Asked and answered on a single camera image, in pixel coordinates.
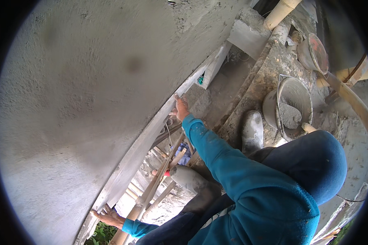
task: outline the gray bucket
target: gray bucket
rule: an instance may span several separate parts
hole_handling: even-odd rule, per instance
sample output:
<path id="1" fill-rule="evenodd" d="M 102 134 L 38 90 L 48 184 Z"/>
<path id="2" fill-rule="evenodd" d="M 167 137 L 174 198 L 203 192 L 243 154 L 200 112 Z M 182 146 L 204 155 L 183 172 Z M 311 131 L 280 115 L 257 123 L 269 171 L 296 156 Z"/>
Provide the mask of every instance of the gray bucket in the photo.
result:
<path id="1" fill-rule="evenodd" d="M 305 135 L 306 132 L 300 126 L 296 129 L 288 129 L 283 125 L 279 110 L 281 96 L 285 98 L 288 105 L 300 111 L 302 115 L 300 124 L 312 123 L 312 100 L 307 88 L 293 77 L 283 79 L 277 89 L 266 95 L 263 101 L 263 116 L 266 122 L 276 128 L 285 140 L 291 141 Z"/>

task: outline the cement plaster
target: cement plaster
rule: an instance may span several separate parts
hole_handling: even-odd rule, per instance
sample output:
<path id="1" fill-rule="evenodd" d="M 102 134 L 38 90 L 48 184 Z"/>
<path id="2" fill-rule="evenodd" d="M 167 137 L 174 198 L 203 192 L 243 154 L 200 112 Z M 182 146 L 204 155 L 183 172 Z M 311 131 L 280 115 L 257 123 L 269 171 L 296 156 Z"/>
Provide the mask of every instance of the cement plaster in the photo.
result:
<path id="1" fill-rule="evenodd" d="M 0 79 L 0 171 L 37 244 L 74 242 L 120 160 L 226 40 L 244 1 L 193 2 L 205 8 L 183 28 L 166 1 L 93 0 L 41 1 L 20 28 Z"/>

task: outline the white rubber boot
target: white rubber boot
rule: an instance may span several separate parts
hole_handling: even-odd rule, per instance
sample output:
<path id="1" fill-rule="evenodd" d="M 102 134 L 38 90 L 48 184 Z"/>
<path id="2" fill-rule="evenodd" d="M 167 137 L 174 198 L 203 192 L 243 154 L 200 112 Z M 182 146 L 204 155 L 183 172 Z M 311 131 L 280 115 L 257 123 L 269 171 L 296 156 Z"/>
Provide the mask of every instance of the white rubber boot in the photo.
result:
<path id="1" fill-rule="evenodd" d="M 262 115 L 255 110 L 246 113 L 242 127 L 242 153 L 246 156 L 263 148 Z"/>

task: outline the bucket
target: bucket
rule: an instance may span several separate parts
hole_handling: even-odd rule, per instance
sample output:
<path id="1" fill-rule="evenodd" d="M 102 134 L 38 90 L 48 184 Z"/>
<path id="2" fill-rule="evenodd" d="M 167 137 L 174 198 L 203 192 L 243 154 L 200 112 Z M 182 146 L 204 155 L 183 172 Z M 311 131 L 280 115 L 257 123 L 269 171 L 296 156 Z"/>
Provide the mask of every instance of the bucket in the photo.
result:
<path id="1" fill-rule="evenodd" d="M 283 125 L 279 110 L 281 96 L 284 97 L 288 105 L 300 111 L 302 116 L 300 124 L 303 122 L 312 123 L 312 100 L 307 88 L 301 81 L 293 77 L 283 79 L 277 89 L 266 95 L 263 101 L 263 116 L 266 122 L 276 128 L 285 140 L 291 141 L 305 135 L 306 132 L 301 126 L 296 129 L 288 129 Z"/>
<path id="2" fill-rule="evenodd" d="M 326 75 L 329 71 L 329 57 L 320 39 L 309 33 L 307 39 L 297 46 L 299 62 L 308 70 L 319 71 Z"/>

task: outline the wooden board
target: wooden board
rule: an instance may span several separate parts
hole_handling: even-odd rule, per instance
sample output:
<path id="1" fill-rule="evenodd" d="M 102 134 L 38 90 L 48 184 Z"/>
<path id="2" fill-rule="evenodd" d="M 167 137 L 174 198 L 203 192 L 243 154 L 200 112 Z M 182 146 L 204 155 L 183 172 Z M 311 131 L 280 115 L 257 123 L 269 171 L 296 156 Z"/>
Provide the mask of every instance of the wooden board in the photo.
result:
<path id="1" fill-rule="evenodd" d="M 228 41 L 257 60 L 268 41 L 268 36 L 260 35 L 241 20 L 235 20 Z"/>

